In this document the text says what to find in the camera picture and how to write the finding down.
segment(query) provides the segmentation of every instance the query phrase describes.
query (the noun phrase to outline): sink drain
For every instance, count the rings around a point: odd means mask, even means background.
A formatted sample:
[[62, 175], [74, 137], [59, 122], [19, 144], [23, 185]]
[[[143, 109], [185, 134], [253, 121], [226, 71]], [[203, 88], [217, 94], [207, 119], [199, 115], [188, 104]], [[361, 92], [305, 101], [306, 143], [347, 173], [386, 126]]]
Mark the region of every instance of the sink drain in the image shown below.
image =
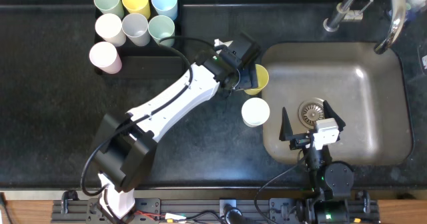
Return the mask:
[[325, 119], [323, 111], [323, 100], [317, 97], [310, 98], [298, 107], [298, 116], [303, 125], [308, 128], [314, 127], [314, 122]]

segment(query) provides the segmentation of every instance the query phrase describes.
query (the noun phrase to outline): black countertop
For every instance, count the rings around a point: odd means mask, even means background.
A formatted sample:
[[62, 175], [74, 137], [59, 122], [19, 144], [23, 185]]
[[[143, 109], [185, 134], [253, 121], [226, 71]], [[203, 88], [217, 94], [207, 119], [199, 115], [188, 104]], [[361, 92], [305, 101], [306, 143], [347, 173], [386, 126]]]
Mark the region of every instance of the black countertop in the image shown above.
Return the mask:
[[[183, 35], [229, 41], [243, 29], [263, 52], [281, 42], [376, 42], [390, 25], [384, 16], [389, 0], [375, 0], [362, 22], [343, 23], [336, 33], [324, 31], [322, 21], [341, 0], [180, 1]], [[103, 115], [141, 105], [174, 82], [96, 75], [88, 59], [95, 35], [91, 2], [0, 1], [2, 189], [78, 188]], [[366, 2], [358, 0], [355, 8]], [[426, 27], [423, 14], [392, 48], [402, 60], [413, 152], [400, 165], [355, 167], [356, 188], [427, 186], [427, 76], [420, 65], [427, 55]], [[188, 113], [159, 142], [151, 177], [141, 188], [254, 187], [289, 168], [264, 149], [262, 127], [244, 125], [240, 109], [249, 98], [243, 92], [225, 100], [215, 96]], [[99, 185], [95, 169], [88, 185]], [[296, 169], [278, 186], [308, 187], [308, 177]]]

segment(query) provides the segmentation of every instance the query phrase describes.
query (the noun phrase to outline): plastic cup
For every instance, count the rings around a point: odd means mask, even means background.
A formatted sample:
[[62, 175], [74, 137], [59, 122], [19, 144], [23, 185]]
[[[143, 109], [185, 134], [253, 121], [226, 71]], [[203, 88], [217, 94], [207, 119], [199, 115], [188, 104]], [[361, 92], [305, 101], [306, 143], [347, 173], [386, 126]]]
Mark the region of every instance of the plastic cup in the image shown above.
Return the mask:
[[108, 13], [100, 16], [95, 23], [95, 31], [115, 47], [120, 47], [126, 42], [125, 33], [121, 30], [121, 20], [117, 15]]
[[95, 6], [104, 14], [111, 13], [123, 18], [125, 12], [120, 0], [93, 0]]
[[178, 16], [178, 0], [151, 0], [157, 14], [165, 15], [172, 20]]
[[247, 100], [242, 106], [243, 122], [248, 127], [257, 127], [264, 124], [270, 116], [270, 107], [261, 98], [254, 97]]
[[259, 64], [255, 64], [255, 68], [256, 78], [258, 79], [258, 87], [245, 90], [245, 92], [249, 95], [257, 95], [268, 84], [269, 76], [267, 69]]
[[143, 15], [132, 13], [123, 18], [123, 32], [135, 45], [143, 47], [149, 43], [148, 21]]
[[[160, 39], [175, 35], [175, 24], [172, 19], [166, 16], [153, 17], [148, 23], [148, 32], [158, 44]], [[162, 41], [162, 45], [171, 47], [175, 42], [174, 39]]]
[[92, 64], [109, 74], [116, 74], [121, 69], [121, 60], [113, 44], [107, 41], [96, 43], [89, 52]]
[[139, 13], [149, 19], [151, 15], [148, 0], [121, 0], [129, 13]]

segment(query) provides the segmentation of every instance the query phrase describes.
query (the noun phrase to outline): faucet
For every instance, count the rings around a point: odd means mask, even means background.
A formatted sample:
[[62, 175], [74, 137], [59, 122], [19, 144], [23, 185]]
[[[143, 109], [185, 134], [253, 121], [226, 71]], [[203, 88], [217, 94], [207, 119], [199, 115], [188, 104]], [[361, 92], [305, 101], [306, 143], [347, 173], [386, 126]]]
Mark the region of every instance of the faucet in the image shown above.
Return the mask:
[[[323, 22], [324, 28], [329, 32], [337, 31], [340, 27], [340, 22], [347, 19], [346, 16], [349, 15], [350, 6], [353, 4], [354, 0], [343, 0], [342, 3], [339, 3], [332, 16], [325, 19]], [[372, 0], [356, 15], [357, 17], [363, 13], [363, 11], [372, 3]], [[404, 20], [406, 14], [406, 0], [392, 0], [392, 20], [390, 24], [390, 29], [388, 30], [387, 37], [380, 43], [375, 45], [374, 51], [377, 54], [383, 54], [387, 49], [389, 49], [395, 40], [398, 38], [400, 31], [403, 28]]]

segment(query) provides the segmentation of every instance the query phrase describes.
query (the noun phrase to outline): stainless steel sink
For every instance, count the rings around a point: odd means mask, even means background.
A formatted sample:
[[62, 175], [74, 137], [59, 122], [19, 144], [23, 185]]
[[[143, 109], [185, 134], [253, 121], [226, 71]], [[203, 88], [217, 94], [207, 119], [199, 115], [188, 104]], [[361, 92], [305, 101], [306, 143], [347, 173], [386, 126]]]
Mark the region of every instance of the stainless steel sink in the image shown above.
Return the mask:
[[297, 151], [279, 141], [282, 107], [294, 133], [323, 118], [327, 100], [346, 122], [341, 140], [330, 145], [334, 160], [353, 165], [392, 165], [412, 149], [402, 71], [388, 50], [373, 43], [282, 43], [270, 47], [262, 65], [270, 82], [262, 99], [270, 106], [264, 145], [277, 161], [296, 163]]

